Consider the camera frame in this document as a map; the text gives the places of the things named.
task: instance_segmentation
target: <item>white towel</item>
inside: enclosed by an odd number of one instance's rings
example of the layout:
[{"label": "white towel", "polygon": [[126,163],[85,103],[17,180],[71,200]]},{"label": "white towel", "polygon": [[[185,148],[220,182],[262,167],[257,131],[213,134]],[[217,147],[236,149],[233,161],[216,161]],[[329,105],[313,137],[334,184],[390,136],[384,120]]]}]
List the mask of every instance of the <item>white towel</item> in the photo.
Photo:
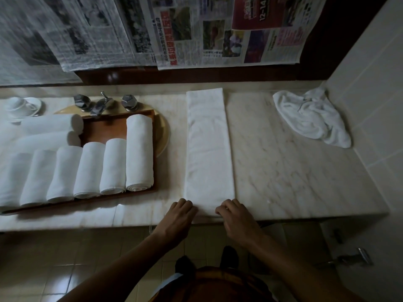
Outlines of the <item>white towel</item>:
[{"label": "white towel", "polygon": [[51,114],[26,117],[21,121],[21,128],[27,135],[56,131],[74,131],[76,134],[82,134],[84,122],[78,114]]},{"label": "white towel", "polygon": [[12,210],[20,205],[21,193],[31,167],[32,155],[13,154],[0,180],[0,211]]},{"label": "white towel", "polygon": [[303,96],[279,91],[273,98],[277,111],[294,131],[330,145],[351,147],[350,135],[340,114],[327,99],[325,89],[315,88]]},{"label": "white towel", "polygon": [[83,148],[77,146],[65,146],[58,149],[56,167],[46,194],[48,202],[58,203],[74,199],[74,182],[82,153]]},{"label": "white towel", "polygon": [[99,191],[103,195],[126,190],[126,140],[110,139],[105,145]]},{"label": "white towel", "polygon": [[63,146],[80,146],[81,141],[73,131],[48,132],[46,134],[34,134],[17,140],[15,149],[17,152],[34,153],[38,149],[57,151]]},{"label": "white towel", "polygon": [[126,189],[146,190],[154,184],[152,119],[135,114],[127,118],[126,124]]},{"label": "white towel", "polygon": [[228,125],[222,89],[189,91],[187,97],[187,157],[184,195],[211,211],[235,198]]},{"label": "white towel", "polygon": [[97,197],[101,182],[105,144],[89,142],[83,146],[80,165],[74,183],[74,197],[84,199]]},{"label": "white towel", "polygon": [[32,157],[31,168],[20,198],[22,207],[46,203],[46,194],[53,179],[56,152],[37,150]]}]

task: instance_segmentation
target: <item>wooden tray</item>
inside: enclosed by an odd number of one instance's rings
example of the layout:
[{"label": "wooden tray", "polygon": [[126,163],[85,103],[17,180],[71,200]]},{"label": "wooden tray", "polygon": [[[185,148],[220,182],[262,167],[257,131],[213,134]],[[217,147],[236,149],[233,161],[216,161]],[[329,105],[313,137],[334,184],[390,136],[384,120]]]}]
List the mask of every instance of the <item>wooden tray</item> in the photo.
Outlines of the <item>wooden tray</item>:
[{"label": "wooden tray", "polygon": [[[37,209],[49,208],[49,207],[59,207],[62,205],[71,205],[71,204],[82,204],[82,203],[90,203],[94,201],[101,201],[101,200],[109,200],[109,199],[116,199],[121,197],[128,197],[128,196],[135,196],[139,194],[151,193],[157,190],[156,184],[156,166],[157,166],[157,155],[155,151],[155,142],[156,142],[156,125],[155,125],[155,112],[154,110],[144,110],[138,111],[136,114],[143,114],[148,116],[152,119],[153,125],[153,147],[154,147],[154,163],[153,163],[153,170],[154,170],[154,185],[149,189],[138,191],[138,192],[131,192],[126,191],[124,193],[118,193],[113,195],[102,195],[93,198],[87,199],[78,199],[74,198],[74,200],[63,201],[59,203],[45,203],[40,204],[37,206],[32,207],[25,207],[25,208],[18,208],[15,210],[8,210],[2,212],[2,214],[10,214],[10,213],[20,213],[23,211],[32,211]],[[83,147],[84,144],[89,142],[100,142],[106,143],[110,139],[114,138],[122,138],[126,139],[127,134],[127,126],[126,126],[126,119],[129,116],[132,116],[132,112],[127,113],[120,113],[116,115],[103,115],[98,119],[94,119],[90,116],[84,116],[84,130],[83,133],[80,135],[81,139],[81,146]]]}]

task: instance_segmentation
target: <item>black shoe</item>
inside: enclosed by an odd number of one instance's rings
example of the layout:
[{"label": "black shoe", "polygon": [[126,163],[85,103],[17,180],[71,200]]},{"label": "black shoe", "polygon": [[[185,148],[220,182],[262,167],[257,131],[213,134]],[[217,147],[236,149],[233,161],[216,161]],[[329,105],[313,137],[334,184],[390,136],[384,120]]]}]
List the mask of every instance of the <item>black shoe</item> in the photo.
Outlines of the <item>black shoe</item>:
[{"label": "black shoe", "polygon": [[225,246],[222,251],[220,268],[238,269],[239,257],[237,251],[231,246]]},{"label": "black shoe", "polygon": [[191,274],[196,271],[196,266],[193,262],[184,255],[175,263],[175,273],[181,273],[183,275]]}]

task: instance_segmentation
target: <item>newspaper page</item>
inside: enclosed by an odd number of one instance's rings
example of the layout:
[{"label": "newspaper page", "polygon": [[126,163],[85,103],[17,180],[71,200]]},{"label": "newspaper page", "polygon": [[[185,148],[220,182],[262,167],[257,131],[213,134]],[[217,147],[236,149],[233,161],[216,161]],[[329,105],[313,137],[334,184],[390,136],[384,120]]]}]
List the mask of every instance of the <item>newspaper page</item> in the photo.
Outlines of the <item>newspaper page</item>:
[{"label": "newspaper page", "polygon": [[295,64],[326,0],[140,0],[160,70]]},{"label": "newspaper page", "polygon": [[1,86],[81,82],[74,72],[62,70],[16,0],[0,0],[0,6]]},{"label": "newspaper page", "polygon": [[155,65],[135,0],[23,0],[22,6],[64,71]]}]

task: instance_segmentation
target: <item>faucet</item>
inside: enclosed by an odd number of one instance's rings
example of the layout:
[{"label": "faucet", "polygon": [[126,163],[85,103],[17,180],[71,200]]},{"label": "faucet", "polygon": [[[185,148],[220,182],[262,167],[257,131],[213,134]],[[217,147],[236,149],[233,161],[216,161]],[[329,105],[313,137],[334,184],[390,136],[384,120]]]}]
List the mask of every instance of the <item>faucet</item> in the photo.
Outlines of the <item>faucet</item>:
[{"label": "faucet", "polygon": [[105,92],[101,92],[103,99],[97,101],[94,107],[91,109],[90,116],[94,118],[99,118],[105,109],[109,109],[113,106],[114,100],[110,97],[107,97]]}]

